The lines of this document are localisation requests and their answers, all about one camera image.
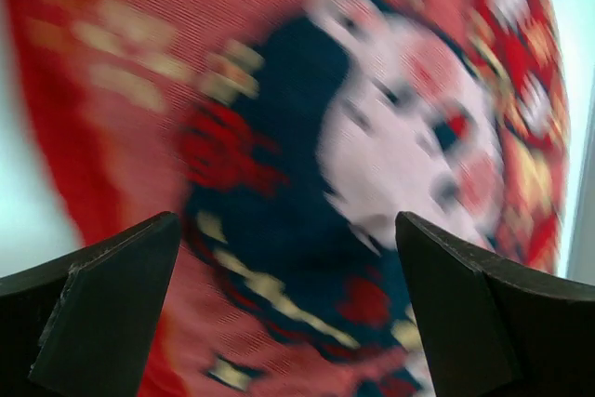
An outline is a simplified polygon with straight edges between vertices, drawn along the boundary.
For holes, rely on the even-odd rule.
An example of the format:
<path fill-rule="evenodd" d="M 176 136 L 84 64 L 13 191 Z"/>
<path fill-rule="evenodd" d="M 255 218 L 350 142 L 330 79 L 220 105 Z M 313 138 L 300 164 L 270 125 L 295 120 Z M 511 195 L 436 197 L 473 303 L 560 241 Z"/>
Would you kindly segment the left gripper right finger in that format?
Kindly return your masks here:
<path fill-rule="evenodd" d="M 396 243 L 439 396 L 591 396 L 594 288 L 402 212 Z"/>

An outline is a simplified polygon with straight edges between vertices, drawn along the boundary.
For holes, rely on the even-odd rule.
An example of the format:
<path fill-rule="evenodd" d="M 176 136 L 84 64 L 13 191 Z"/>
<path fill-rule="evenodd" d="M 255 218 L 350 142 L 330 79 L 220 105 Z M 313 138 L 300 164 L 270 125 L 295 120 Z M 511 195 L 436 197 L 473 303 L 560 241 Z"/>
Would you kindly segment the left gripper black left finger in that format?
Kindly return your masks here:
<path fill-rule="evenodd" d="M 179 244 L 179 217 L 163 212 L 3 277 L 2 395 L 136 395 Z"/>

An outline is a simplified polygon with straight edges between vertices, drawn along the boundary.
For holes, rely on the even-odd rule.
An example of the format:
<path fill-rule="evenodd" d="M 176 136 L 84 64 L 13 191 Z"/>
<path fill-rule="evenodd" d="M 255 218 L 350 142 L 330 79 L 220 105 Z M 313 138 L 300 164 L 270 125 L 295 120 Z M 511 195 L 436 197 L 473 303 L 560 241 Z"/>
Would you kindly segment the red cartoon print pillowcase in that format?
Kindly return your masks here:
<path fill-rule="evenodd" d="M 431 396 L 410 211 L 552 273 L 568 112 L 550 0 L 7 0 L 86 244 L 181 251 L 143 396 Z"/>

